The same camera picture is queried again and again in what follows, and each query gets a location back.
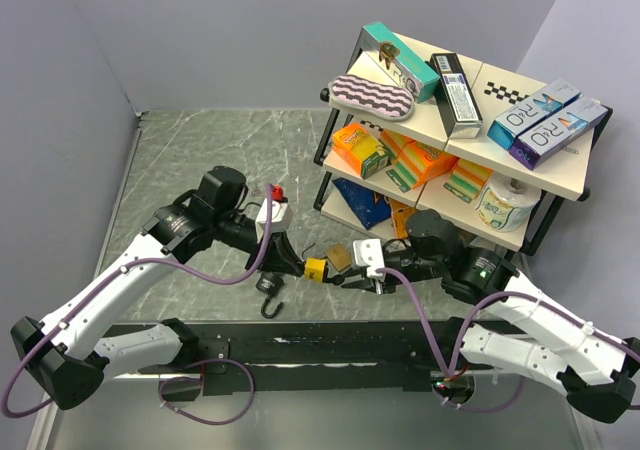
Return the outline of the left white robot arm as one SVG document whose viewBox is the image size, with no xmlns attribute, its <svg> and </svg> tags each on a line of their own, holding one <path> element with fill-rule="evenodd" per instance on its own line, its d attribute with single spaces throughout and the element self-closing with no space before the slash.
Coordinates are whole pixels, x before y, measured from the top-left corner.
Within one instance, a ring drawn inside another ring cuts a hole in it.
<svg viewBox="0 0 640 450">
<path fill-rule="evenodd" d="M 195 365 L 199 338 L 178 319 L 119 337 L 105 335 L 125 310 L 174 270 L 216 285 L 235 285 L 257 271 L 343 283 L 341 276 L 328 276 L 325 261 L 295 252 L 286 233 L 292 211 L 279 187 L 267 186 L 255 218 L 240 207 L 247 190 L 241 172 L 214 167 L 197 188 L 156 210 L 123 254 L 78 295 L 41 319 L 23 317 L 12 327 L 20 368 L 50 402 L 72 409 L 116 376 L 152 366 L 184 372 Z M 243 274 L 213 277 L 188 266 L 215 242 L 247 254 Z"/>
</svg>

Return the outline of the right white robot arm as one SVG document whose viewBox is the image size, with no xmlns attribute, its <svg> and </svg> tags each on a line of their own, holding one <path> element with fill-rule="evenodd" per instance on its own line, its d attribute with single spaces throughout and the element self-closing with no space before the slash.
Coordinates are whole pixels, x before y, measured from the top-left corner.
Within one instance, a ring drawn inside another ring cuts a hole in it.
<svg viewBox="0 0 640 450">
<path fill-rule="evenodd" d="M 465 245 L 457 228 L 434 210 L 418 211 L 407 224 L 408 243 L 391 251 L 378 239 L 352 244 L 354 287 L 389 294 L 438 279 L 445 292 L 471 305 L 464 319 L 439 337 L 424 308 L 416 307 L 428 348 L 444 377 L 436 388 L 450 393 L 468 365 L 491 367 L 544 384 L 569 405 L 612 424 L 636 411 L 639 341 L 599 330 L 553 300 L 509 260 Z"/>
</svg>

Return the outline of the yellow padlock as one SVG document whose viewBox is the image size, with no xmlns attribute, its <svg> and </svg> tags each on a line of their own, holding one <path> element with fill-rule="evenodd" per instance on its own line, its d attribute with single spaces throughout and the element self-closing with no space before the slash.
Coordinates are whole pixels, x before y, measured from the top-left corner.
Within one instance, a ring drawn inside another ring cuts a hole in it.
<svg viewBox="0 0 640 450">
<path fill-rule="evenodd" d="M 325 282 L 328 275 L 327 260 L 324 258 L 307 258 L 304 276 L 314 282 Z"/>
</svg>

